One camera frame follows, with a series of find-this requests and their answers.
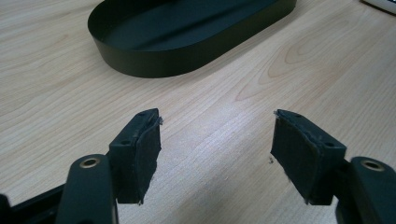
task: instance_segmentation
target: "black plastic tray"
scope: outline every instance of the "black plastic tray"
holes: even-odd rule
[[[134,77],[171,77],[218,58],[293,11],[296,0],[107,0],[88,19],[104,60]]]

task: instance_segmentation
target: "wooden table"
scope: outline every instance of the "wooden table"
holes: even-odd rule
[[[125,76],[87,19],[101,0],[0,2],[0,190],[12,204],[158,107],[163,150],[120,223],[336,223],[305,205],[270,154],[278,108],[396,167],[396,17],[357,0],[298,0],[283,20],[178,77]]]

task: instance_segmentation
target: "screw hole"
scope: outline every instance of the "screw hole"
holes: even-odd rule
[[[131,141],[129,140],[123,140],[120,142],[122,145],[127,146],[127,145],[131,145]]]
[[[79,165],[81,168],[92,168],[93,166],[97,165],[100,162],[97,158],[89,158],[85,161],[82,161]]]
[[[373,171],[377,171],[377,172],[385,171],[385,168],[376,161],[362,161],[361,165]]]
[[[80,221],[78,224],[93,224],[93,221],[84,219],[84,220]]]
[[[325,143],[324,145],[326,145],[327,147],[334,147],[333,143]]]

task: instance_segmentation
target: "wood grain surface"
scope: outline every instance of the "wood grain surface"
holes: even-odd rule
[[[125,76],[87,19],[101,0],[0,1],[0,191],[12,204],[105,154],[158,107],[163,150],[145,203],[120,223],[336,223],[305,205],[270,154],[273,111],[291,110],[396,167],[396,17],[357,0],[298,0],[289,16],[178,77]]]

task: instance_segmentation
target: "light wood tabletop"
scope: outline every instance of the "light wood tabletop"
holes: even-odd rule
[[[138,112],[163,117],[158,168],[120,223],[336,223],[306,205],[270,154],[277,109],[396,168],[396,17],[357,0],[298,0],[284,19],[188,74],[110,68],[87,28],[101,0],[0,1],[0,191],[11,204],[62,185],[69,166]]]

